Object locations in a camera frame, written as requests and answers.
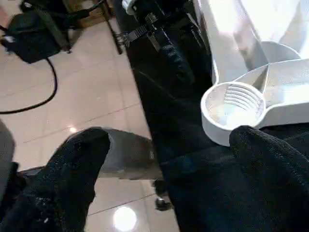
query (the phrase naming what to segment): power cord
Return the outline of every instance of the power cord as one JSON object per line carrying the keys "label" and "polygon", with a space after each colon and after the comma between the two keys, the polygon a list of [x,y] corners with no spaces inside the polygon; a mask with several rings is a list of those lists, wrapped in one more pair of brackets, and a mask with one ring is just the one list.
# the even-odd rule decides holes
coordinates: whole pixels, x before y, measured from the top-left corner
{"label": "power cord", "polygon": [[[89,9],[84,9],[84,10],[72,12],[72,13],[69,13],[69,14],[59,14],[59,13],[56,13],[56,12],[49,12],[49,11],[47,11],[47,12],[50,15],[53,15],[53,16],[63,17],[63,18],[67,18],[68,20],[75,21],[77,19],[82,19],[82,18],[88,17],[89,13],[91,11],[98,8],[105,1],[106,0],[99,0],[95,5],[93,5]],[[7,28],[4,28],[1,25],[0,25],[0,30],[4,31],[4,33],[7,34],[7,35],[14,36],[14,35],[11,34],[11,32]],[[52,94],[49,96],[49,98],[47,98],[46,100],[44,100],[44,101],[42,101],[38,104],[31,105],[31,106],[28,106],[28,107],[25,107],[25,108],[20,108],[20,109],[17,109],[17,110],[0,111],[0,115],[17,114],[17,113],[25,112],[25,111],[28,111],[28,110],[32,110],[32,109],[35,109],[35,108],[38,108],[42,105],[47,104],[48,102],[50,102],[55,97],[57,90],[58,90],[57,74],[56,74],[55,68],[54,68],[53,64],[51,63],[50,59],[46,58],[46,61],[49,64],[49,66],[52,70],[53,76],[54,76],[54,90],[53,90]]]}
{"label": "power cord", "polygon": [[38,108],[42,105],[45,105],[46,103],[50,102],[54,98],[54,96],[56,95],[57,90],[58,90],[57,74],[56,74],[55,68],[54,68],[53,64],[51,63],[50,59],[46,58],[46,61],[49,64],[49,66],[52,70],[53,76],[54,76],[54,90],[53,90],[53,93],[49,96],[49,98],[47,98],[46,100],[44,100],[44,101],[42,101],[38,104],[31,105],[31,106],[28,106],[28,107],[25,107],[25,108],[21,108],[21,109],[17,109],[17,110],[0,111],[0,115],[17,114],[17,113],[25,112],[25,111],[28,111],[28,110],[32,110],[32,109]]}

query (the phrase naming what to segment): black bag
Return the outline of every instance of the black bag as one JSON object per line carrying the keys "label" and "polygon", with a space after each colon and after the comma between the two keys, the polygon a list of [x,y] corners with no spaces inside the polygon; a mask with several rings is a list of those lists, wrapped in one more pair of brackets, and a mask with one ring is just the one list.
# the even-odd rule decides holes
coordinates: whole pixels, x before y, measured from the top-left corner
{"label": "black bag", "polygon": [[0,43],[29,64],[53,56],[61,50],[35,11],[15,15]]}

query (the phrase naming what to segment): caster wheel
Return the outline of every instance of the caster wheel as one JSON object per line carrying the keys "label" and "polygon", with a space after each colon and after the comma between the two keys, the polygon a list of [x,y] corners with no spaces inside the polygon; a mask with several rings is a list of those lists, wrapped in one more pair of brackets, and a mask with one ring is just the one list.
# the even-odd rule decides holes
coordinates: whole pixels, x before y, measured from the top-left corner
{"label": "caster wheel", "polygon": [[171,204],[160,197],[156,199],[155,206],[159,211],[167,211],[171,208]]}

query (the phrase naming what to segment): tiled floor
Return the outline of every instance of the tiled floor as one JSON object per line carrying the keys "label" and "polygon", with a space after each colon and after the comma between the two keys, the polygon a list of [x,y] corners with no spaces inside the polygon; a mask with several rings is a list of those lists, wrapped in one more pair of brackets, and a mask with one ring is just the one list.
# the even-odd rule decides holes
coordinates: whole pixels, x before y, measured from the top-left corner
{"label": "tiled floor", "polygon": [[[88,28],[72,51],[51,58],[59,89],[50,103],[1,116],[14,135],[14,160],[20,170],[45,165],[71,134],[71,128],[107,126],[150,138],[129,62],[125,54],[117,54],[107,25]],[[53,83],[46,61],[27,65],[14,55],[6,55],[2,47],[0,59],[1,111],[32,105],[49,96]],[[155,210],[153,193],[149,181],[98,179],[85,230],[178,231],[172,210]],[[119,222],[117,215],[127,220]]]}

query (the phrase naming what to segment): gloved hand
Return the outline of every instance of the gloved hand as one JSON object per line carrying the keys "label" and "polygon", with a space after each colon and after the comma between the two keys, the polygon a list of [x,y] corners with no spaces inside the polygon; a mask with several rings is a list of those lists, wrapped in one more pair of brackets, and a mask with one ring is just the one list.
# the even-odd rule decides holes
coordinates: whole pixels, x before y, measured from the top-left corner
{"label": "gloved hand", "polygon": [[309,159],[291,146],[304,136],[283,141],[248,126],[230,134],[234,156],[274,231],[309,230]]}
{"label": "gloved hand", "polygon": [[19,196],[0,231],[82,232],[109,149],[108,134],[101,128],[66,140]]}

